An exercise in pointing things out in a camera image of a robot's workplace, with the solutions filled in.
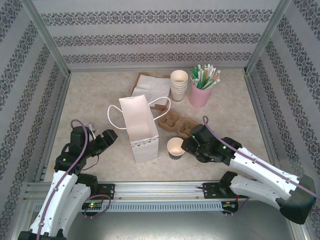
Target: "cardboard piece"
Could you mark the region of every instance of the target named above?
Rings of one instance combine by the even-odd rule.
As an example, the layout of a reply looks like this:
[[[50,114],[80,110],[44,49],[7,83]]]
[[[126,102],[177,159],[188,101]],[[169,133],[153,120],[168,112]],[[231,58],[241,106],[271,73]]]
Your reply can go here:
[[[147,72],[139,72],[139,75],[138,75],[138,77],[136,78],[136,81],[135,81],[134,86],[133,86],[133,88],[132,88],[131,95],[132,95],[132,93],[134,92],[134,89],[135,89],[135,87],[136,87],[137,84],[138,84],[140,75],[150,76],[150,74],[147,73]],[[158,77],[158,78],[169,79],[169,78],[170,78],[170,75],[169,75],[169,76],[168,76],[168,75],[164,75],[163,77]],[[167,102],[166,102],[166,105],[155,104],[154,106],[151,106],[150,108],[151,108],[151,109],[154,109],[154,110],[164,111],[164,110],[166,110],[166,109],[168,108],[168,106],[169,106],[169,102],[167,101]]]
[[[181,117],[181,115],[173,110],[168,111],[158,120],[159,127],[167,132],[174,132],[178,137],[186,139],[191,136],[191,130],[199,125],[199,123],[191,118]]]

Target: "stack of paper cups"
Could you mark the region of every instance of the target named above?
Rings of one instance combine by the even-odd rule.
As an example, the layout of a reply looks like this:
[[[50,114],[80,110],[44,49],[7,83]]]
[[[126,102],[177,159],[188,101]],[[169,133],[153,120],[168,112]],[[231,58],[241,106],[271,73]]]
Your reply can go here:
[[[175,70],[171,73],[171,97],[175,102],[184,99],[188,87],[188,73],[182,70]]]

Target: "cardboard cup holder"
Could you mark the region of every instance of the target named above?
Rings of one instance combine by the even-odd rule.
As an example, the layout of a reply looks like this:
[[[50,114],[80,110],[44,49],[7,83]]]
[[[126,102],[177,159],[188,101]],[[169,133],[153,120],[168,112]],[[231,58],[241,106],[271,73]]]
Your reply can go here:
[[[166,115],[160,117],[158,124],[160,128],[170,133],[175,132],[182,139],[190,137],[190,131],[199,125],[195,120],[183,118],[178,112],[173,110],[170,110]]]

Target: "white napkin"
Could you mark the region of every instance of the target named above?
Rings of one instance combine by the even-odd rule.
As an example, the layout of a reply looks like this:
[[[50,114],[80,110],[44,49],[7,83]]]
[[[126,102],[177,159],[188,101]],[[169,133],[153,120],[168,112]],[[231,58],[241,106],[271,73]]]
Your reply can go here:
[[[153,76],[140,75],[136,87],[132,92],[132,97],[144,95],[148,103],[160,97],[168,97],[170,93],[170,78],[158,78]],[[166,98],[161,98],[150,105],[166,105]]]

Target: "black cable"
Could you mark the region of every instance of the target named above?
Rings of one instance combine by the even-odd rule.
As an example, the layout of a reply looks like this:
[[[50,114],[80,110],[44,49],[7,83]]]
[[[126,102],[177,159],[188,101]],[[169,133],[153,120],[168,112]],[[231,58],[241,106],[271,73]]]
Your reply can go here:
[[[85,169],[82,169],[82,171],[85,171],[85,170],[88,170],[88,169],[90,169],[90,168],[94,167],[95,165],[97,165],[97,164],[98,164],[98,162],[99,162],[99,155],[98,155],[98,160],[96,161],[96,163],[95,163],[95,164],[93,164],[92,166],[87,167],[87,168],[85,168]]]

